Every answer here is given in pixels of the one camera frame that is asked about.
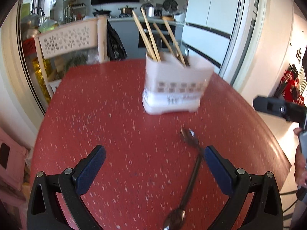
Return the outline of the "right hand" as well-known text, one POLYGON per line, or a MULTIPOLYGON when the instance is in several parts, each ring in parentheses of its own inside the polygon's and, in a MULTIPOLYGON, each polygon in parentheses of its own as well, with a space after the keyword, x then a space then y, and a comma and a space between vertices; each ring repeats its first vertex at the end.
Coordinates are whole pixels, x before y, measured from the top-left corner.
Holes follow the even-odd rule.
POLYGON ((306 159, 301 152, 300 144, 297 146, 295 153, 295 182, 298 186, 306 188, 306 159))

